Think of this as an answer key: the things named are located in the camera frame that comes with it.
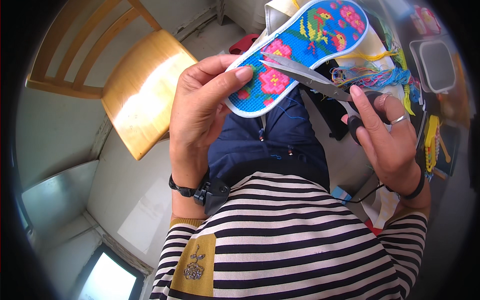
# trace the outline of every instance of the fingernail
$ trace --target fingernail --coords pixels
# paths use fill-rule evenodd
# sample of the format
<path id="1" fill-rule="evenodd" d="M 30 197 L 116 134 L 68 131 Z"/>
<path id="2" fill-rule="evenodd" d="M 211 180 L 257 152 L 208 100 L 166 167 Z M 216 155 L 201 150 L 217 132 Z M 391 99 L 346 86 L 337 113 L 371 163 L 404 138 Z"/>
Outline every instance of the fingernail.
<path id="1" fill-rule="evenodd" d="M 352 85 L 350 87 L 350 94 L 352 94 L 353 96 L 361 96 L 361 89 L 356 86 L 356 85 Z"/>
<path id="2" fill-rule="evenodd" d="M 242 82 L 250 80 L 252 78 L 252 74 L 253 71 L 250 67 L 240 67 L 235 71 L 235 76 Z"/>

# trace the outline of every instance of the black and white stripes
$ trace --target black and white stripes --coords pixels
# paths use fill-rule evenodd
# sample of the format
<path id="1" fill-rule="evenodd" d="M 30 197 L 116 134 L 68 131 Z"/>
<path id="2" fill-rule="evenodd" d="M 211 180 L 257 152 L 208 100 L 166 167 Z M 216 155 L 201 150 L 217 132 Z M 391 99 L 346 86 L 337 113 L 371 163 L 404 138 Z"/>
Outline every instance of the black and white stripes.
<path id="1" fill-rule="evenodd" d="M 215 298 L 404 299 L 418 275 L 426 218 L 413 213 L 376 237 L 318 184 L 257 172 L 198 228 L 171 228 L 151 299 L 189 298 L 170 290 L 173 273 L 189 239 L 208 234 L 216 237 Z"/>

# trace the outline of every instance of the chair seat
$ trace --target chair seat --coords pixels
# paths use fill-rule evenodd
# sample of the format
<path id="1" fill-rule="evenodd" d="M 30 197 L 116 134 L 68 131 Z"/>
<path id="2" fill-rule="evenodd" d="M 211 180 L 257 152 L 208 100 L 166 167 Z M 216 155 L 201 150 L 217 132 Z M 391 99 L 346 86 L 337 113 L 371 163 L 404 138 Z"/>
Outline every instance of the chair seat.
<path id="1" fill-rule="evenodd" d="M 140 160 L 167 133 L 178 78 L 196 62 L 162 29 L 137 42 L 107 79 L 103 107 L 135 159 Z"/>

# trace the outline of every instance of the cross-stitch insole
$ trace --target cross-stitch insole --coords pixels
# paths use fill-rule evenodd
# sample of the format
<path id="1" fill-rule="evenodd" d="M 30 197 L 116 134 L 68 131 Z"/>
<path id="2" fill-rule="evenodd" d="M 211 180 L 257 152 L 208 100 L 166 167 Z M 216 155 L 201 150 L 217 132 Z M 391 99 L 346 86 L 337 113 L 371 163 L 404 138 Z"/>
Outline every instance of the cross-stitch insole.
<path id="1" fill-rule="evenodd" d="M 255 118 L 274 108 L 298 82 L 258 60 L 274 62 L 260 52 L 282 55 L 315 69 L 345 55 L 363 40 L 368 29 L 363 10 L 349 0 L 313 0 L 303 6 L 264 42 L 249 49 L 227 69 L 250 66 L 253 78 L 225 100 L 235 114 Z"/>

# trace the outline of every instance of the red fabric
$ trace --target red fabric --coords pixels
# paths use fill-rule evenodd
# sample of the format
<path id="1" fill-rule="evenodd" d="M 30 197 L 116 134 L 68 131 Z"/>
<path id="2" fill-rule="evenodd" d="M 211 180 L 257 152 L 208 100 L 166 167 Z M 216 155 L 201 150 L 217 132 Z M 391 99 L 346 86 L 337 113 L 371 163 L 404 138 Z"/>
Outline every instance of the red fabric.
<path id="1" fill-rule="evenodd" d="M 380 232 L 382 232 L 382 229 L 373 228 L 373 224 L 370 219 L 365 221 L 365 225 L 367 225 L 368 229 L 370 229 L 370 231 L 373 232 L 375 236 L 379 235 Z"/>
<path id="2" fill-rule="evenodd" d="M 242 54 L 246 52 L 253 45 L 253 42 L 258 39 L 259 35 L 252 33 L 251 35 L 244 36 L 240 41 L 235 43 L 228 49 L 230 54 Z"/>

